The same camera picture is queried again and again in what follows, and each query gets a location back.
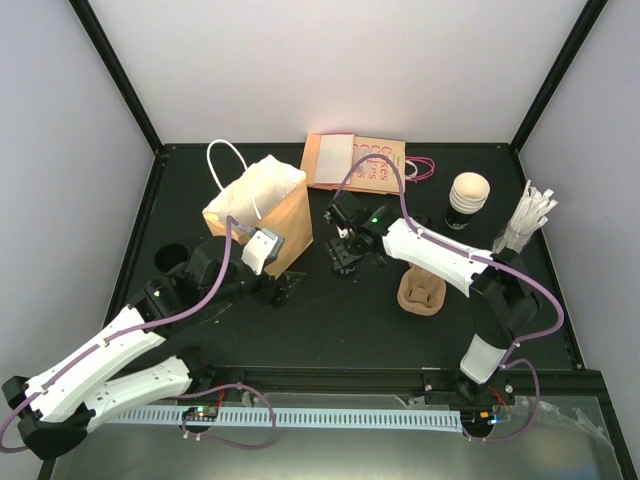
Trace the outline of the orange paper bag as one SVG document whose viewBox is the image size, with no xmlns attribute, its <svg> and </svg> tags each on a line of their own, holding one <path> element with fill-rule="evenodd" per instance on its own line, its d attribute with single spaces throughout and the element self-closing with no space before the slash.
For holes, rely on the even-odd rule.
<svg viewBox="0 0 640 480">
<path fill-rule="evenodd" d="M 217 144 L 229 147 L 244 169 L 226 185 L 220 181 L 212 160 Z M 225 235 L 225 219 L 232 216 L 245 227 L 266 228 L 280 235 L 284 244 L 277 258 L 266 266 L 267 274 L 280 277 L 313 242 L 306 173 L 272 155 L 248 165 L 237 148 L 224 139 L 209 143 L 206 160 L 219 189 L 203 210 L 210 232 L 214 236 Z"/>
</svg>

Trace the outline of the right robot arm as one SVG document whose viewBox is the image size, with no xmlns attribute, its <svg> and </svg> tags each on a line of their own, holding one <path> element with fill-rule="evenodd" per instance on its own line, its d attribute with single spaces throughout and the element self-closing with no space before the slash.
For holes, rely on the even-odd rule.
<svg viewBox="0 0 640 480">
<path fill-rule="evenodd" d="M 471 302 L 474 334 L 454 379 L 457 396 L 476 403 L 491 390 L 491 377 L 540 309 L 529 278 L 513 269 L 519 255 L 500 257 L 454 241 L 420 225 L 406 209 L 365 207 L 349 192 L 336 195 L 325 219 L 339 236 L 326 243 L 334 269 L 348 272 L 376 255 L 409 263 L 454 287 Z"/>
</svg>

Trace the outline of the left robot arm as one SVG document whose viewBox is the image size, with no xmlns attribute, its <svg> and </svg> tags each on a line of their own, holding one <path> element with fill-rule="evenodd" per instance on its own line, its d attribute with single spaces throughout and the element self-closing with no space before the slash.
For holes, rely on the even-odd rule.
<svg viewBox="0 0 640 480">
<path fill-rule="evenodd" d="M 209 240 L 148 281 L 66 359 L 31 378 L 9 378 L 2 392 L 12 412 L 1 428 L 17 426 L 22 443 L 16 452 L 52 460 L 131 408 L 167 397 L 205 398 L 213 391 L 215 369 L 196 346 L 134 373 L 123 370 L 196 323 L 197 313 L 218 315 L 244 297 L 278 308 L 304 278 L 291 271 L 273 276 L 250 260 L 246 248 Z"/>
</svg>

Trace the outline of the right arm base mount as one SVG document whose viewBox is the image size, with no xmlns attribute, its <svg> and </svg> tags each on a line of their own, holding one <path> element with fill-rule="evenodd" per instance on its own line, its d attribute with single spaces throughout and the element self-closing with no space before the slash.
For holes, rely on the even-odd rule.
<svg viewBox="0 0 640 480">
<path fill-rule="evenodd" d="M 421 374 L 422 394 L 427 405 L 448 405 L 452 409 L 489 408 L 515 404 L 515 387 L 505 372 L 494 373 L 478 384 L 460 370 L 425 370 Z"/>
</svg>

